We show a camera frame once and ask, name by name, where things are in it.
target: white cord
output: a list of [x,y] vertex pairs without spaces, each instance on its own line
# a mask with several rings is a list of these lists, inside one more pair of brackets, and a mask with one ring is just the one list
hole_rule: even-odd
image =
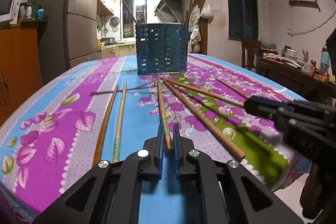
[[306,32],[298,32],[298,33],[290,33],[290,32],[287,32],[287,34],[290,35],[291,37],[293,37],[293,36],[295,36],[295,35],[301,35],[301,34],[306,34],[306,33],[309,33],[309,32],[313,32],[313,31],[315,31],[316,29],[319,29],[319,28],[322,27],[323,25],[327,24],[327,23],[329,22],[329,20],[331,20],[331,19],[334,17],[335,14],[336,14],[336,11],[331,15],[331,17],[329,17],[329,18],[327,19],[327,21],[323,22],[320,26],[317,26],[317,27],[315,27],[315,28],[312,29],[312,30],[308,30],[308,31],[306,31]]

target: triangular cutout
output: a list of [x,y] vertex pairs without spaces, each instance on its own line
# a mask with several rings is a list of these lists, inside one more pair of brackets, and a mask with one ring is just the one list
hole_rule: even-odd
[[250,203],[255,212],[260,212],[272,205],[272,201],[247,177],[241,177],[241,182],[245,187]]
[[91,190],[95,184],[96,177],[90,178],[85,184],[76,191],[66,202],[65,205],[79,212],[84,211]]

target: dark green plastic basket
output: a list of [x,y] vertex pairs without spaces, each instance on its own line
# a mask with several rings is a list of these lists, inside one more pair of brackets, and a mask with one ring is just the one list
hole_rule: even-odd
[[187,70],[188,25],[150,23],[136,25],[139,75]]

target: tablecloth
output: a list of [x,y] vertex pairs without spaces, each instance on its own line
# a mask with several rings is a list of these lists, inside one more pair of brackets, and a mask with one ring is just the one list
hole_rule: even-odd
[[[46,209],[92,167],[102,119],[113,90],[127,82],[120,160],[140,150],[156,136],[159,125],[156,81],[158,75],[137,75],[136,56],[80,64],[56,78],[29,98],[0,129],[0,189],[14,209],[29,222]],[[208,56],[188,55],[185,73],[162,75],[188,85],[244,102],[215,78],[233,84],[247,95],[274,100],[303,99],[294,92],[243,68]],[[300,155],[281,141],[273,122],[201,94],[181,89],[207,118],[246,152],[241,162],[270,188],[309,170],[297,165]],[[182,136],[212,159],[233,159],[188,109],[163,86],[170,131],[178,123]],[[121,94],[108,122],[102,159],[111,160]],[[175,180],[173,156],[165,154],[162,180],[143,183],[139,223],[198,223],[196,190]]]

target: refrigerator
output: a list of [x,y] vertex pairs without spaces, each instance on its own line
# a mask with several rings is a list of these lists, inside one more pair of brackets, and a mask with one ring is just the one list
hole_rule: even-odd
[[79,63],[101,59],[97,45],[97,0],[28,0],[44,9],[48,23],[38,28],[44,84]]

